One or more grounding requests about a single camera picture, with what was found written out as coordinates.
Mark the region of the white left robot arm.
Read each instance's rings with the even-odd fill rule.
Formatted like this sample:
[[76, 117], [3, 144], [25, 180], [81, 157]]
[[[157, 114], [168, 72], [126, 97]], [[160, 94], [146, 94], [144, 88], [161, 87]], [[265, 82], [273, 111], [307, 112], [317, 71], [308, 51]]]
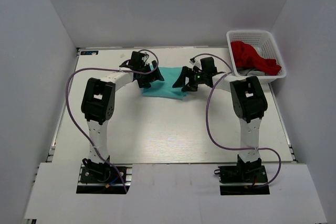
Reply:
[[110, 156], [107, 148], [108, 122], [114, 113], [116, 92], [127, 84], [137, 81], [139, 88], [149, 88], [151, 83], [164, 78], [157, 61], [151, 64], [128, 66], [130, 71], [114, 72], [104, 78], [90, 78], [87, 81], [81, 111], [88, 124], [89, 137], [92, 142], [88, 159], [94, 163], [104, 163]]

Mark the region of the teal t shirt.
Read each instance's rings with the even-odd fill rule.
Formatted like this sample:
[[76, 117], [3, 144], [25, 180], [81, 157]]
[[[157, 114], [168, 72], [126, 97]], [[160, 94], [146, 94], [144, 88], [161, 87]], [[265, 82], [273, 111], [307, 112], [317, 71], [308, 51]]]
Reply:
[[142, 96], [183, 100], [187, 93], [181, 91], [181, 88], [172, 87], [180, 76], [182, 67], [159, 67], [159, 70], [164, 81], [157, 80], [151, 83], [150, 88], [142, 88]]

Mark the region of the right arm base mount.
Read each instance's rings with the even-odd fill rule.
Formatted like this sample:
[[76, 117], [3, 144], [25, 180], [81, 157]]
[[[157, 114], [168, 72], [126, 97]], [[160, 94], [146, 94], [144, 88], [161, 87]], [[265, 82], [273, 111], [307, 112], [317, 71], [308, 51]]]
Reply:
[[214, 175], [219, 177], [221, 196], [252, 196], [269, 195], [269, 186], [259, 186], [268, 183], [268, 177], [264, 165], [251, 175], [243, 178], [237, 166], [219, 166], [214, 170]]

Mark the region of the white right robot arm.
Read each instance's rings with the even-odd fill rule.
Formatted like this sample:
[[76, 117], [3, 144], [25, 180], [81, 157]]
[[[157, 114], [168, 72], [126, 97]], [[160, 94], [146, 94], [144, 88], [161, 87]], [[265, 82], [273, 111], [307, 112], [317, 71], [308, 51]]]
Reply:
[[[237, 79], [229, 72], [211, 72], [199, 70], [197, 67], [183, 67], [173, 88], [181, 88], [183, 92], [196, 92], [198, 86], [204, 84], [211, 88], [206, 103], [205, 121], [209, 138], [217, 147], [237, 151], [238, 177], [247, 182], [256, 175], [256, 169], [261, 166], [259, 153], [259, 128], [262, 118], [268, 109], [268, 103], [263, 89], [256, 76]], [[208, 109], [215, 89], [231, 93], [233, 109], [240, 123], [240, 147], [225, 147], [219, 145], [211, 135], [209, 128]]]

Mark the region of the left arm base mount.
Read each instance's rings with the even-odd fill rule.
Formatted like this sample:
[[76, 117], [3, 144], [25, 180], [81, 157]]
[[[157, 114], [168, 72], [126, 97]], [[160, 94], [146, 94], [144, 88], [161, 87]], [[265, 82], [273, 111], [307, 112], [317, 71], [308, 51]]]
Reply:
[[90, 159], [82, 160], [77, 194], [125, 195], [130, 188], [132, 167], [118, 165], [116, 168], [106, 163], [95, 163]]

